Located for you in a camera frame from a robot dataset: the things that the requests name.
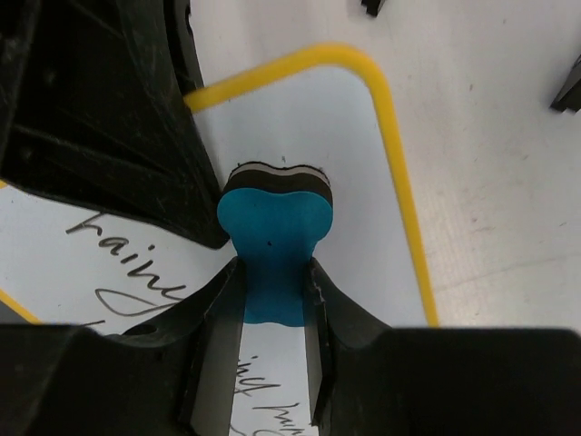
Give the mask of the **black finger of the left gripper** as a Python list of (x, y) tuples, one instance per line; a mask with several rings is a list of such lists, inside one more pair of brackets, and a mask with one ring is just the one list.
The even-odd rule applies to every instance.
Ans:
[(187, 1), (4, 1), (1, 179), (211, 249), (221, 189), (184, 96)]

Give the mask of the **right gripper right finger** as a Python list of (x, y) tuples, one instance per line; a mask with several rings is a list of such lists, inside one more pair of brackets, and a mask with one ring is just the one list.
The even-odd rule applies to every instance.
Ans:
[(393, 433), (393, 337), (316, 259), (303, 276), (311, 423), (320, 435)]

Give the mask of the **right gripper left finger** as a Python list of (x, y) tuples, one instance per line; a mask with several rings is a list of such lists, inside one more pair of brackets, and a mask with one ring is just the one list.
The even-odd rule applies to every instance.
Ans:
[(198, 292), (115, 336), (131, 362), (132, 417), (118, 434), (228, 434), (245, 300), (245, 267), (232, 259)]

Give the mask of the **blue whiteboard eraser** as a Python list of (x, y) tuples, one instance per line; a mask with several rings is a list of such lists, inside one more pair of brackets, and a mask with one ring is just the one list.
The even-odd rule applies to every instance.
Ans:
[(315, 167), (239, 165), (217, 206), (218, 221), (246, 267), (244, 321), (301, 327), (303, 274), (330, 231), (330, 180)]

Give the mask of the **yellow framed whiteboard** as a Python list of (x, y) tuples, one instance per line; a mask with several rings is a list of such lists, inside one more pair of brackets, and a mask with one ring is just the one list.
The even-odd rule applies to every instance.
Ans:
[(1, 328), (4, 435), (225, 435), (242, 322), (253, 304), (306, 325), (310, 418), (323, 435), (407, 435), (395, 331), (313, 258), (330, 187), (309, 166), (247, 163), (218, 215), (238, 255), (200, 291), (121, 335), (80, 325)]

